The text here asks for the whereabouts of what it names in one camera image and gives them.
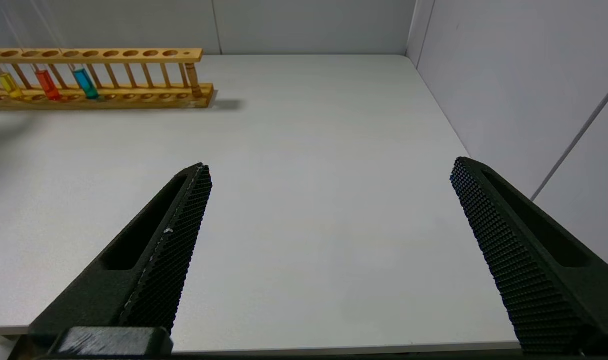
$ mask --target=table surface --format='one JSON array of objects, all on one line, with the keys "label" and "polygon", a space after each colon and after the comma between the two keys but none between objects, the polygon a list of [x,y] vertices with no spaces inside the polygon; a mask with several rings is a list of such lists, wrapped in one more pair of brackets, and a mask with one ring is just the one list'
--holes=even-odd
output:
[{"label": "table surface", "polygon": [[213,189],[174,351],[519,347],[409,59],[205,56],[213,108],[0,113],[0,334],[23,333],[181,169]]}]

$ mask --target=wooden test tube rack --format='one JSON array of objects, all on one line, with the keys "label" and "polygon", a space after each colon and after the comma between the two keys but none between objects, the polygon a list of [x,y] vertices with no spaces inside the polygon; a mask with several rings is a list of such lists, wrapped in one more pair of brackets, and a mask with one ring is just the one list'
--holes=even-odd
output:
[{"label": "wooden test tube rack", "polygon": [[[213,97],[212,83],[199,83],[195,63],[201,48],[0,48],[0,64],[11,66],[23,96],[11,98],[0,86],[0,110],[187,109],[206,108]],[[48,100],[39,84],[30,83],[19,65],[48,66],[62,100]],[[55,64],[84,64],[100,97],[87,99],[76,83],[66,83]],[[118,83],[114,67],[124,67],[127,84]],[[133,75],[141,67],[145,79]],[[153,83],[150,66],[160,66],[164,83]],[[167,67],[178,67],[182,83],[171,83]],[[103,67],[110,81],[100,81]]]}]

